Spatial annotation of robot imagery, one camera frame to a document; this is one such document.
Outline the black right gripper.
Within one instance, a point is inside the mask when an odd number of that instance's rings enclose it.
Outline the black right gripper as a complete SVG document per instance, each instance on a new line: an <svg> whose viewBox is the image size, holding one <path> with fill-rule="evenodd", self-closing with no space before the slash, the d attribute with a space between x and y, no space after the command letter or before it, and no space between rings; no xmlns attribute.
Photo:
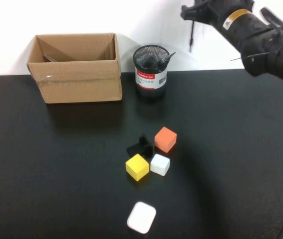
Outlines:
<svg viewBox="0 0 283 239"><path fill-rule="evenodd" d="M253 0L195 0L194 6L181 6L181 18L200 22L205 9L207 23L215 28L235 49L245 40L273 30L253 13Z"/></svg>

